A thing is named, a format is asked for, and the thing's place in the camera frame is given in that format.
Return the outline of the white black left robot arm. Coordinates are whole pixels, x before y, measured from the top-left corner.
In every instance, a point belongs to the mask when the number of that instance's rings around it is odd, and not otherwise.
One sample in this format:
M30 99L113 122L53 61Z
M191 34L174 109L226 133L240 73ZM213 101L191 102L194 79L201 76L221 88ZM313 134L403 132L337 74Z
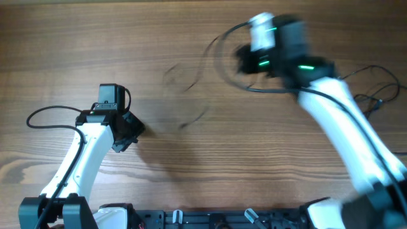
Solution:
M18 209L21 228L145 228L132 204L106 204L92 212L88 204L99 167L109 150L124 152L145 131L130 111L130 91L101 84L98 101L81 110L71 130L71 147L38 197L26 197Z

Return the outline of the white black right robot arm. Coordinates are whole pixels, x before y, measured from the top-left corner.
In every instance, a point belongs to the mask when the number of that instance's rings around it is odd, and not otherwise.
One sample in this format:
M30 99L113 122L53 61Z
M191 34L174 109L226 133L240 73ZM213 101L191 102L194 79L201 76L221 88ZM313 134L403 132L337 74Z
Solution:
M321 126L340 155L358 192L353 200L327 198L307 207L315 228L406 226L406 166L381 141L352 97L335 65L308 52L303 22L261 13L248 20L251 43L241 71L269 72L284 80L284 92Z

